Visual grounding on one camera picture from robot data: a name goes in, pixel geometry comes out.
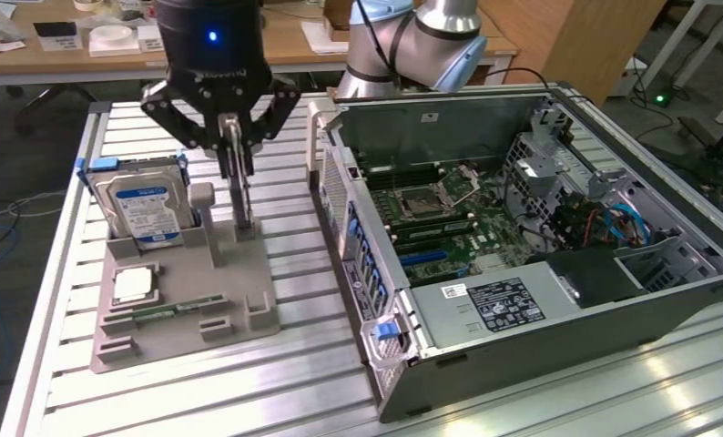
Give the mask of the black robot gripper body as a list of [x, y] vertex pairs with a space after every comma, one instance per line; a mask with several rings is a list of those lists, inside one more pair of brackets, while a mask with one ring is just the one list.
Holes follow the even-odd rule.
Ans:
[[270, 91], [257, 1], [155, 1], [173, 97], [201, 115], [234, 114], [240, 124]]

